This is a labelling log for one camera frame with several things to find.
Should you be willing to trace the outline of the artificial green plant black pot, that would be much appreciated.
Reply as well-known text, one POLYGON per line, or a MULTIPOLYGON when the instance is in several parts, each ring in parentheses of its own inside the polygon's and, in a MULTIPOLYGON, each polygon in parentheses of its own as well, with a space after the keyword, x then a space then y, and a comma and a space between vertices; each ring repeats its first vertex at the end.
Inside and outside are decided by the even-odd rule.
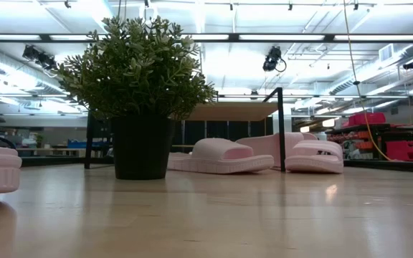
POLYGON ((176 121, 214 99, 196 58, 199 47, 161 17, 103 23, 105 35, 89 33, 85 51, 53 72, 89 113, 109 121, 116 178, 162 179, 176 121))

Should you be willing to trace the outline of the red plastic bin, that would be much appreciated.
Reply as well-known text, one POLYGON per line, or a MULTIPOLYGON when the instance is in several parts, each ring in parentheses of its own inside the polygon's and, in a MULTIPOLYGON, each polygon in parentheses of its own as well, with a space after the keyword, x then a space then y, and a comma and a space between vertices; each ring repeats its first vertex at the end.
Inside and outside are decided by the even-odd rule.
POLYGON ((392 160, 413 162, 413 140, 387 141, 386 155, 392 160))
POLYGON ((386 123, 386 118, 383 113, 356 113, 350 116, 346 122, 343 122, 341 127, 348 128, 359 125, 375 125, 386 123))

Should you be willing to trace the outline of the wooden shelf black metal frame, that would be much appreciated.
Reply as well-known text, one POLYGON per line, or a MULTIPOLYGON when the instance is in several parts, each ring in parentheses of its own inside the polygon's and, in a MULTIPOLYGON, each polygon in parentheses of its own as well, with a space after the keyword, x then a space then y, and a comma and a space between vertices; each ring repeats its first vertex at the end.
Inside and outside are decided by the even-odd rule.
POLYGON ((219 98, 232 97, 233 95, 220 95, 217 101, 205 105, 197 105, 194 111, 183 121, 260 121, 278 111, 280 158, 285 159, 284 111, 283 89, 276 87, 269 95, 234 95, 233 97, 263 98, 262 102, 219 102, 219 98))

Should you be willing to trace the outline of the black storage rack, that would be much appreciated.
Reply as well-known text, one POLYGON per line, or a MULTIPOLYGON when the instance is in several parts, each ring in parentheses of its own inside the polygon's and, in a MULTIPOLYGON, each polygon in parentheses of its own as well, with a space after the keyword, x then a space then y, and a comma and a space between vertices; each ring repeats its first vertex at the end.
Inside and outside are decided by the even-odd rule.
POLYGON ((386 155, 386 142, 413 140, 413 125, 359 125, 331 130, 326 135, 342 147, 346 160, 397 161, 386 155))

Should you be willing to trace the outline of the black partition panel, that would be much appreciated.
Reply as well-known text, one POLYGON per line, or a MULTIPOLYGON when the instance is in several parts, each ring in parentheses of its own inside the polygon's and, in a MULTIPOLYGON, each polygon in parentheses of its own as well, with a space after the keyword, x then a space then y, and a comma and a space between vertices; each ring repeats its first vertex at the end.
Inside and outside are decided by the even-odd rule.
POLYGON ((271 117, 260 121, 180 121, 175 123, 174 145, 193 145, 203 138, 241 138, 272 135, 271 117))

